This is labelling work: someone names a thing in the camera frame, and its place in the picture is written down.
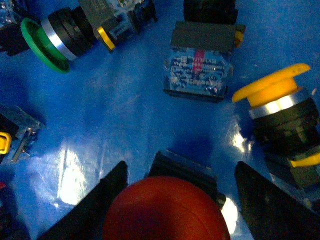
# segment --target black plastic cover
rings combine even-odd
[[[241,214],[255,240],[319,240],[320,216],[244,162],[235,168]]]
[[[235,25],[177,21],[171,46],[221,53],[232,52],[235,34]]]

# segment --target yellow latch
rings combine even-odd
[[[320,152],[308,156],[303,160],[291,161],[291,165],[293,168],[316,166],[318,164],[320,164]]]
[[[12,138],[9,133],[0,131],[0,154],[7,154],[10,150]]]
[[[100,34],[100,36],[102,37],[103,41],[105,42],[105,44],[111,49],[113,50],[116,46],[114,45],[114,43],[111,41],[110,37],[108,36],[108,34],[106,33],[106,31],[104,30],[104,28],[101,26],[97,29],[98,33]]]
[[[247,98],[252,108],[257,108],[298,90],[294,77],[311,68],[307,64],[298,63],[276,71],[255,81],[240,90],[232,97],[233,102]]]

